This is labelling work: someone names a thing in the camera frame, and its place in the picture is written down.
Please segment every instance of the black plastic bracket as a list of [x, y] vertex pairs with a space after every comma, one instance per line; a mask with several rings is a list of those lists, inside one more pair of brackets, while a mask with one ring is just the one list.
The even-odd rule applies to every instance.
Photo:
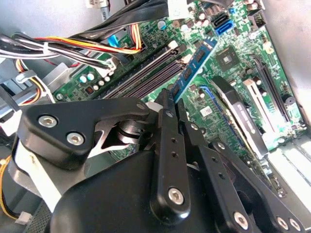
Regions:
[[155, 150], [150, 207], [166, 225], [176, 225], [190, 214], [190, 189], [184, 138], [178, 132], [173, 96], [162, 90], [156, 101], [159, 111], [152, 141], [146, 149]]
[[296, 216], [225, 143], [216, 139], [209, 147], [221, 155], [227, 168], [234, 173], [235, 189], [240, 193], [240, 198], [244, 199], [243, 204], [249, 216], [262, 232], [305, 232]]
[[[105, 142], [111, 129], [124, 120], [145, 120], [149, 108], [137, 98], [118, 98], [31, 106], [24, 111], [17, 135], [25, 148], [57, 167], [77, 169], [94, 146], [94, 133], [101, 131]], [[45, 127], [42, 116], [52, 116], [57, 124]], [[67, 140], [69, 133], [83, 137], [81, 145]]]
[[[185, 137], [187, 163], [196, 162], [200, 168], [218, 229], [230, 233], [257, 232], [253, 229], [219, 154], [208, 148], [199, 127], [188, 121], [182, 101], [177, 103], [177, 107], [179, 124]], [[242, 219], [240, 225], [235, 220], [237, 216]]]

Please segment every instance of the gray metal panel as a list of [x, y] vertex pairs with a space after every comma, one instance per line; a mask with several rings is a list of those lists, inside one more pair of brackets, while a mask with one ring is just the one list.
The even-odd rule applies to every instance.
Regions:
[[311, 119], [311, 1], [265, 0], [268, 31], [290, 85]]

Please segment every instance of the green circuit board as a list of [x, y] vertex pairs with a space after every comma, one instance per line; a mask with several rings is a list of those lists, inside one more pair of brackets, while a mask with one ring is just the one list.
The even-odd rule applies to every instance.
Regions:
[[[202, 9], [201, 3], [193, 3], [193, 9], [195, 12], [200, 12]], [[91, 67], [80, 66], [71, 76], [71, 80], [55, 91], [54, 95], [62, 94], [64, 99], [62, 101], [77, 101], [77, 100], [90, 100], [99, 96], [102, 92], [111, 88], [114, 83], [117, 83], [120, 78], [144, 61], [147, 57], [152, 56], [157, 50], [167, 45], [171, 41], [175, 40], [179, 45], [184, 44], [187, 47], [182, 53], [183, 57], [189, 54], [193, 54], [196, 51], [196, 44], [202, 41], [207, 36], [214, 37], [218, 41], [218, 46], [203, 67], [202, 72], [197, 75], [193, 82], [193, 88], [189, 88], [183, 95], [185, 107], [189, 112], [189, 120], [195, 122], [199, 127], [206, 129], [205, 138], [207, 142], [211, 141], [215, 137], [220, 137], [229, 147], [239, 155], [245, 162], [253, 163], [252, 168], [259, 167], [258, 162], [250, 154], [250, 152], [242, 145], [241, 139], [232, 132], [232, 126], [230, 122], [225, 120], [224, 112], [219, 111], [213, 100], [205, 95], [203, 98], [199, 94], [199, 86], [205, 85], [215, 91], [210, 85], [209, 80], [214, 76], [222, 76], [228, 82], [235, 82], [234, 88], [244, 101], [249, 105], [248, 111], [256, 123], [256, 125], [262, 125], [262, 119], [255, 109], [254, 103], [248, 94], [243, 81], [251, 79], [255, 76], [259, 76], [255, 69], [254, 60], [251, 58], [251, 54], [258, 55], [268, 66], [269, 71], [273, 77], [274, 83], [277, 87], [277, 92], [281, 95], [292, 94], [291, 88], [288, 84], [286, 75], [281, 66], [273, 45], [270, 46], [269, 52], [265, 45], [267, 42], [271, 42], [269, 34], [265, 27], [262, 27], [256, 32], [253, 31], [250, 20], [247, 15], [247, 11], [243, 0], [235, 0], [231, 8], [235, 9], [234, 13], [226, 12], [230, 16], [230, 19], [234, 22], [234, 28], [224, 33], [221, 36], [217, 36], [216, 32], [211, 24], [208, 26], [196, 26], [191, 23], [195, 21], [197, 15], [193, 18], [171, 21], [168, 18], [162, 19], [166, 23], [166, 28], [160, 30], [158, 28], [158, 22], [145, 22], [139, 25], [142, 40], [146, 46], [144, 51], [133, 56], [133, 60], [128, 65], [119, 64], [112, 76], [110, 82], [106, 83], [98, 91], [94, 91], [92, 94], [88, 94], [85, 89], [92, 87], [102, 77], [97, 71]], [[182, 25], [189, 26], [187, 31], [181, 30]], [[120, 39], [121, 47], [129, 47], [132, 45], [132, 41], [128, 35]], [[217, 56], [225, 49], [230, 48], [236, 54], [236, 64], [228, 69], [224, 69], [219, 63]], [[103, 54], [101, 59], [105, 60], [109, 56]], [[80, 83], [79, 78], [81, 75], [87, 75], [89, 72], [95, 74], [93, 81], [87, 83]], [[169, 84], [174, 83], [177, 76], [168, 81], [166, 84], [160, 86], [157, 90], [149, 94], [144, 98], [144, 101], [154, 101], [158, 93], [162, 88], [166, 88]], [[302, 123], [302, 117], [299, 112], [297, 104], [293, 104], [288, 107], [287, 111], [291, 117], [290, 122], [285, 122], [275, 109], [271, 96], [267, 95], [263, 97], [266, 106], [268, 107], [271, 116], [274, 121], [277, 122], [278, 131], [274, 134], [266, 135], [264, 138], [265, 144], [269, 150], [273, 150], [289, 140], [297, 138], [305, 133], [306, 129]], [[134, 146], [121, 151], [112, 151], [111, 155], [116, 161], [123, 159], [134, 151]]]

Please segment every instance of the white wire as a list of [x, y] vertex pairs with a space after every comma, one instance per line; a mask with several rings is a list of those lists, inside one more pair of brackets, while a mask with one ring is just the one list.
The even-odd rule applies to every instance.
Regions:
[[[29, 70], [29, 68], [26, 66], [26, 64], [24, 63], [23, 60], [20, 60], [20, 62], [22, 63], [22, 65], [23, 65], [27, 70]], [[36, 80], [43, 86], [44, 92], [49, 96], [50, 101], [51, 101], [52, 103], [55, 103], [54, 97], [53, 97], [53, 95], [52, 95], [52, 93], [51, 93], [51, 90], [48, 88], [48, 86], [46, 86], [45, 83], [44, 83], [38, 76], [36, 76], [35, 78], [36, 78]]]

